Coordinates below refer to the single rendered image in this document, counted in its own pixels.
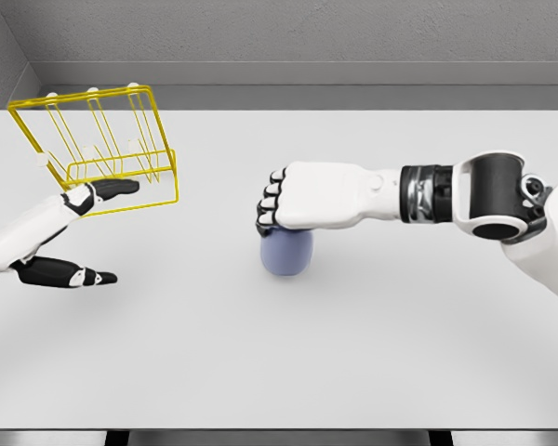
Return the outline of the yellow wire cup holder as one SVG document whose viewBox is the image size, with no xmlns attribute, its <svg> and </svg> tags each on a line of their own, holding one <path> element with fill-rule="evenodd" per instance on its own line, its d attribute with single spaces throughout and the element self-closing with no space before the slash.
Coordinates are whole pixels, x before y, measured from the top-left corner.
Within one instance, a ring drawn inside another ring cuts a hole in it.
<svg viewBox="0 0 558 446">
<path fill-rule="evenodd" d="M 151 88 L 126 86 L 13 100 L 7 110 L 63 190 L 99 179 L 133 179 L 153 190 L 103 214 L 176 203 L 177 156 Z"/>
</svg>

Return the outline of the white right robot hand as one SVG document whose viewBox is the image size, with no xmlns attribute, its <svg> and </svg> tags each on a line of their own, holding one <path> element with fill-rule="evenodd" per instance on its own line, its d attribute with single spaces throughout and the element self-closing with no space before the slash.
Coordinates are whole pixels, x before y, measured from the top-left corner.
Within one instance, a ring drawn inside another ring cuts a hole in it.
<svg viewBox="0 0 558 446">
<path fill-rule="evenodd" d="M 270 174 L 257 204 L 256 229 L 347 229 L 363 219 L 368 172 L 356 164 L 294 162 Z"/>
</svg>

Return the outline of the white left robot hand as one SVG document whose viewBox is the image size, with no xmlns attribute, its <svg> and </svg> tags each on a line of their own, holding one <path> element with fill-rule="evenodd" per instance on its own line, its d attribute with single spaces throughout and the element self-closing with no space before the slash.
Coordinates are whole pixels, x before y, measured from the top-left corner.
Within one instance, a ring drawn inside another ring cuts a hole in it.
<svg viewBox="0 0 558 446">
<path fill-rule="evenodd" d="M 0 274 L 14 271 L 25 284 L 61 289 L 116 283 L 112 272 L 36 253 L 97 205 L 139 189 L 136 180 L 106 178 L 46 199 L 0 230 Z"/>
</svg>

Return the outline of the blue cup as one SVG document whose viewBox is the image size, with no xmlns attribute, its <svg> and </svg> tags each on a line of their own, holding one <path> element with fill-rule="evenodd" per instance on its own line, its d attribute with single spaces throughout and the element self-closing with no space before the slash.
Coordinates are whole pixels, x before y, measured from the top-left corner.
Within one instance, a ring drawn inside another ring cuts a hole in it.
<svg viewBox="0 0 558 446">
<path fill-rule="evenodd" d="M 275 227 L 261 238 L 262 265 L 276 276 L 296 276 L 311 263 L 313 234 L 310 230 Z"/>
</svg>

